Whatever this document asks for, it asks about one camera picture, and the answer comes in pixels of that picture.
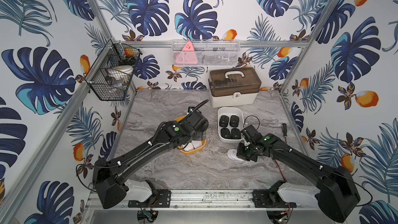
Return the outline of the white mouse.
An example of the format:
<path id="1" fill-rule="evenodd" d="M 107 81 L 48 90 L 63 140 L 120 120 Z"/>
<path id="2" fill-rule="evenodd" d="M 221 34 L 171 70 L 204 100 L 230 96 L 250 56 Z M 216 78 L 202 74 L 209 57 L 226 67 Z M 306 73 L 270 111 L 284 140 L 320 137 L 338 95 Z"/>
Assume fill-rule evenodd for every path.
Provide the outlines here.
<path id="1" fill-rule="evenodd" d="M 202 142 L 201 141 L 192 141 L 192 146 L 194 147 L 194 149 L 199 149 L 200 147 L 202 147 Z"/>
<path id="2" fill-rule="evenodd" d="M 188 152 L 188 151 L 194 150 L 194 147 L 193 147 L 192 143 L 189 143 L 183 150 Z"/>
<path id="3" fill-rule="evenodd" d="M 234 161 L 244 162 L 243 159 L 237 156 L 237 149 L 229 149 L 227 152 L 227 157 Z"/>

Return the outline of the yellow plastic bin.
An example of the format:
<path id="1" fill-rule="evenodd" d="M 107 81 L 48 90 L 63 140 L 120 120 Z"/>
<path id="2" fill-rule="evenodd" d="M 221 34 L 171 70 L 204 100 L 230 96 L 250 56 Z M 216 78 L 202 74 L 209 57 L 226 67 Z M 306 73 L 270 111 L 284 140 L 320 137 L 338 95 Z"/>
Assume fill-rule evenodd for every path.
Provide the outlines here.
<path id="1" fill-rule="evenodd" d="M 206 140 L 204 141 L 204 142 L 202 142 L 202 147 L 200 147 L 199 149 L 194 149 L 194 150 L 191 150 L 191 151 L 188 151 L 188 152 L 186 152 L 186 151 L 184 151 L 183 149 L 181 149 L 180 151 L 182 152 L 182 153 L 184 153 L 184 154 L 186 154 L 186 155 L 191 155 L 191 154 L 193 154 L 193 153 L 195 153 L 195 152 L 198 152 L 198 151 L 201 151 L 204 147 L 205 147 L 205 145 L 206 145 Z"/>

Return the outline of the black mouse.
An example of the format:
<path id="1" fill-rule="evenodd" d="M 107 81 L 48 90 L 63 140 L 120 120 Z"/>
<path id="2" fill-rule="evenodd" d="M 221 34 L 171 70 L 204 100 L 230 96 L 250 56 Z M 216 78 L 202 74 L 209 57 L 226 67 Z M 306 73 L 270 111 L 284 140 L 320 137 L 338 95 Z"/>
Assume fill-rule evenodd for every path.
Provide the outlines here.
<path id="1" fill-rule="evenodd" d="M 219 126 L 222 128 L 227 128 L 229 126 L 230 118 L 227 115 L 222 115 L 219 119 Z"/>
<path id="2" fill-rule="evenodd" d="M 230 125 L 231 127 L 233 127 L 233 128 L 238 128 L 238 126 L 239 126 L 239 121 L 240 121 L 240 118 L 239 118 L 238 116 L 232 115 L 232 116 L 230 117 L 229 125 Z"/>
<path id="3" fill-rule="evenodd" d="M 227 140 L 231 139 L 231 132 L 228 128 L 222 128 L 220 130 L 220 134 L 223 139 L 227 139 Z"/>
<path id="4" fill-rule="evenodd" d="M 231 129 L 231 139 L 241 140 L 241 132 L 238 128 Z"/>

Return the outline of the white plastic bin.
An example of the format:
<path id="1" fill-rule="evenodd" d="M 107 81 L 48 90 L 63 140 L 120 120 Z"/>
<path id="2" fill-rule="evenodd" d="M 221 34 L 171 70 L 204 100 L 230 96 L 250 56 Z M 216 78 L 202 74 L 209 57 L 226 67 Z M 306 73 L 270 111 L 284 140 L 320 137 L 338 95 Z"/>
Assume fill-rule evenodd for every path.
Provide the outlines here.
<path id="1" fill-rule="evenodd" d="M 237 107 L 222 107 L 218 110 L 218 134 L 224 143 L 237 144 L 242 142 L 244 115 Z"/>

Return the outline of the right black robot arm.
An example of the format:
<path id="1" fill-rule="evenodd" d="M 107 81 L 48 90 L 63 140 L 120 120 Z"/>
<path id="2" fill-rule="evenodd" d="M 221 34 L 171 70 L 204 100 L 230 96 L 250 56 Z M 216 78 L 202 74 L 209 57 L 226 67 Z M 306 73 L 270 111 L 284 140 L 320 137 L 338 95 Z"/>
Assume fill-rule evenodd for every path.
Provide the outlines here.
<path id="1" fill-rule="evenodd" d="M 278 181 L 267 190 L 254 190 L 257 207 L 305 205 L 320 209 L 325 216 L 343 223 L 360 201 L 350 172 L 320 163 L 293 149 L 273 134 L 262 135 L 252 125 L 241 131 L 248 145 L 239 143 L 237 157 L 256 162 L 259 156 L 280 161 L 300 173 L 312 186 Z"/>

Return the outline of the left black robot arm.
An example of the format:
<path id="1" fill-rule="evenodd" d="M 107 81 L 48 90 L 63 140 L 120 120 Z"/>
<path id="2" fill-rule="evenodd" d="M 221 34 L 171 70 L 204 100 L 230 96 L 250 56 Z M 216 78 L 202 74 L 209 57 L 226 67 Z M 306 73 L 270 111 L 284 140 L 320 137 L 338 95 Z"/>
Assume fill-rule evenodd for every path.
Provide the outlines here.
<path id="1" fill-rule="evenodd" d="M 151 181 L 138 181 L 131 186 L 126 181 L 154 158 L 175 148 L 185 148 L 198 133 L 205 132 L 209 123 L 199 109 L 207 102 L 199 103 L 179 121 L 161 122 L 149 140 L 124 155 L 111 160 L 99 158 L 95 162 L 92 182 L 104 209 L 121 203 L 129 191 L 141 206 L 156 202 L 159 193 Z"/>

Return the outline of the brown lid storage case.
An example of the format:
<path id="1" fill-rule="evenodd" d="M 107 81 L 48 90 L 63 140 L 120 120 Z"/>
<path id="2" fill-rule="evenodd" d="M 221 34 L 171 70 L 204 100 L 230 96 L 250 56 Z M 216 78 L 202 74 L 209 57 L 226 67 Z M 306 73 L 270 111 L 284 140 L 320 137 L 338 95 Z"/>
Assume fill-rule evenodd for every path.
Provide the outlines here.
<path id="1" fill-rule="evenodd" d="M 213 70 L 208 82 L 213 108 L 252 104 L 262 85 L 252 67 Z"/>

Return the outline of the pink triangle object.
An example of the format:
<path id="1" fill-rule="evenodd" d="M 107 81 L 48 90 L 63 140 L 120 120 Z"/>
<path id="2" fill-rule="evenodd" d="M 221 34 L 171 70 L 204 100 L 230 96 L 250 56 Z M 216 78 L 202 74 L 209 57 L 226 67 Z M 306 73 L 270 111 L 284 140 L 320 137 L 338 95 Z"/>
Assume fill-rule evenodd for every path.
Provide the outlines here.
<path id="1" fill-rule="evenodd" d="M 188 41 L 183 47 L 182 51 L 176 53 L 176 65 L 196 65 L 198 64 L 198 57 L 194 50 L 192 41 Z"/>

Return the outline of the white bowl in basket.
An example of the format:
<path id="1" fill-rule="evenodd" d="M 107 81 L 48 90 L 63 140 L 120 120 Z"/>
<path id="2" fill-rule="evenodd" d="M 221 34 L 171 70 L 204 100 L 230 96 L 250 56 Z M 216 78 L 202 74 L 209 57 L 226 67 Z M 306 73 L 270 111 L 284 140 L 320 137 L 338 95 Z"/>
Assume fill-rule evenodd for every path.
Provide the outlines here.
<path id="1" fill-rule="evenodd" d="M 122 79 L 129 77 L 132 72 L 134 71 L 133 66 L 131 65 L 122 65 L 122 66 L 115 66 L 109 68 L 107 70 L 108 76 L 113 77 L 115 79 Z"/>

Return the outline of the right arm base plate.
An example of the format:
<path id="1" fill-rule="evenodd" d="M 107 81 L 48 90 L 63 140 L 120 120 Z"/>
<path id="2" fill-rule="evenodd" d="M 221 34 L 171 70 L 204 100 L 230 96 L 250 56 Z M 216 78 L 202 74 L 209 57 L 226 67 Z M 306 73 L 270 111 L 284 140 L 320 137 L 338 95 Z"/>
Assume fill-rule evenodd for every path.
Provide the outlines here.
<path id="1" fill-rule="evenodd" d="M 294 202 L 285 202 L 277 191 L 272 190 L 254 190 L 252 192 L 252 201 L 255 208 L 296 208 Z"/>

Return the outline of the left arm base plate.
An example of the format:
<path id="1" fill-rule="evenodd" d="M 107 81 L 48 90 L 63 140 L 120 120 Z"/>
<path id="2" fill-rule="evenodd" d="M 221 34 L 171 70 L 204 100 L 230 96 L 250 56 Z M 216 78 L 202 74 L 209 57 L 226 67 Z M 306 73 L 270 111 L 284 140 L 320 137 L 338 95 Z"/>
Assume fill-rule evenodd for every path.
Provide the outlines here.
<path id="1" fill-rule="evenodd" d="M 127 207 L 129 208 L 169 208 L 172 192 L 167 189 L 158 189 L 156 193 L 152 194 L 146 201 L 129 201 Z"/>

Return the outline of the clear wall shelf basket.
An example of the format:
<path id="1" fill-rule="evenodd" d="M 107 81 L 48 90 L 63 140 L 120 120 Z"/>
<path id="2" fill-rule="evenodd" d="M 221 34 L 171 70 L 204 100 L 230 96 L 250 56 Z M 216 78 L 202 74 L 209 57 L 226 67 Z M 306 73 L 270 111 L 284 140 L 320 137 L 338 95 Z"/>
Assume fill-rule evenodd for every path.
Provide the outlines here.
<path id="1" fill-rule="evenodd" d="M 188 41 L 193 43 L 198 64 L 176 65 L 176 53 L 182 51 Z M 234 66 L 238 62 L 240 43 L 235 40 L 174 40 L 171 50 L 176 66 Z"/>

